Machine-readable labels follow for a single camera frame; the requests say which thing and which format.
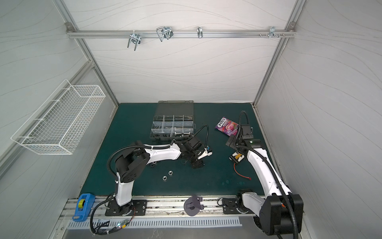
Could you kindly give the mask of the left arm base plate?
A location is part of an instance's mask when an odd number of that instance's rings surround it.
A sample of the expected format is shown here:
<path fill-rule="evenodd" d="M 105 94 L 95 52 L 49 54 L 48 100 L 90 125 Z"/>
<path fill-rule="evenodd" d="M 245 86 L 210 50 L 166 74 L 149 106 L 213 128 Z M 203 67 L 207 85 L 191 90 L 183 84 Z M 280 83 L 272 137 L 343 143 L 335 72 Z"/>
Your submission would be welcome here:
<path fill-rule="evenodd" d="M 105 216 L 144 216 L 147 209 L 147 200 L 132 200 L 119 206 L 115 200 L 108 202 Z"/>

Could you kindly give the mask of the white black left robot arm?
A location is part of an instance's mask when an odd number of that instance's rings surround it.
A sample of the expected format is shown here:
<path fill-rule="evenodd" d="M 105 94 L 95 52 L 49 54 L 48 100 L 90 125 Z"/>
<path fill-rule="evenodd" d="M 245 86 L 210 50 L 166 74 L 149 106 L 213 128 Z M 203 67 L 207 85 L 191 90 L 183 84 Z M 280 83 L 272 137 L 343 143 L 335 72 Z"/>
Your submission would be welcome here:
<path fill-rule="evenodd" d="M 106 163 L 116 184 L 114 199 L 118 207 L 132 204 L 134 181 L 148 164 L 184 158 L 193 168 L 204 166 L 203 158 L 213 154 L 212 148 L 193 136 L 186 140 L 172 140 L 169 144 L 148 145 L 136 141 L 114 152 Z"/>

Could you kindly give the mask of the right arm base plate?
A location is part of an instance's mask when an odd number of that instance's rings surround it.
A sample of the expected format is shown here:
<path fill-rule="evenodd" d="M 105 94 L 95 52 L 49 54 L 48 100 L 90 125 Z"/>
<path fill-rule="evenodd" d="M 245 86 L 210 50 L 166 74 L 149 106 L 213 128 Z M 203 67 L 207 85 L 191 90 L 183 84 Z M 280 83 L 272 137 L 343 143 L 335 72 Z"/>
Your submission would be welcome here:
<path fill-rule="evenodd" d="M 254 214 L 250 209 L 247 209 L 242 204 L 240 204 L 237 198 L 220 197 L 217 200 L 217 205 L 222 208 L 223 214 L 225 215 Z"/>

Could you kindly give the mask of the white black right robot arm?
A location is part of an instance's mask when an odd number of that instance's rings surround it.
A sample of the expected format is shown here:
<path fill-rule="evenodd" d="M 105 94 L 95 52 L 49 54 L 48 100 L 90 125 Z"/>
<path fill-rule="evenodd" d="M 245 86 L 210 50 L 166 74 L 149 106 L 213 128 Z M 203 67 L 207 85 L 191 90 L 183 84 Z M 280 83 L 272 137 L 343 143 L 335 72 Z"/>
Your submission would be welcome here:
<path fill-rule="evenodd" d="M 268 236 L 275 235 L 280 239 L 288 234 L 297 239 L 302 226 L 303 200 L 293 194 L 277 174 L 261 141 L 254 139 L 252 127 L 239 125 L 236 135 L 231 135 L 226 144 L 235 150 L 230 156 L 233 164 L 247 160 L 264 191 L 264 196 L 248 190 L 239 192 L 238 212 L 252 212 L 255 225 Z"/>

